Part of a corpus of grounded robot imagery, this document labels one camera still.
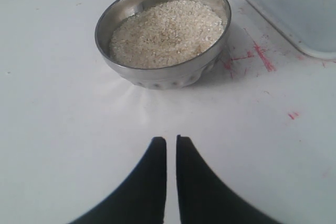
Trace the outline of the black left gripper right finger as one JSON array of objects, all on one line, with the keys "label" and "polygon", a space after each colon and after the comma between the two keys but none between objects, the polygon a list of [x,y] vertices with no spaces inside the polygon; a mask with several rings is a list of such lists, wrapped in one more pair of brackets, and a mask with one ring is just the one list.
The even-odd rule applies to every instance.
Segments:
[{"label": "black left gripper right finger", "polygon": [[181,223],[278,223],[226,186],[187,136],[176,137],[176,185]]}]

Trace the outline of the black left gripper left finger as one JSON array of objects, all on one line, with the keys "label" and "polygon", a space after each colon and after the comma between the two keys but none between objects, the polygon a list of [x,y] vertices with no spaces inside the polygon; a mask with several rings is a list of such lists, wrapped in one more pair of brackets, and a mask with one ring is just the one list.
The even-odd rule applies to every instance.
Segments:
[{"label": "black left gripper left finger", "polygon": [[154,137],[117,189],[72,223],[163,223],[166,187],[166,140]]}]

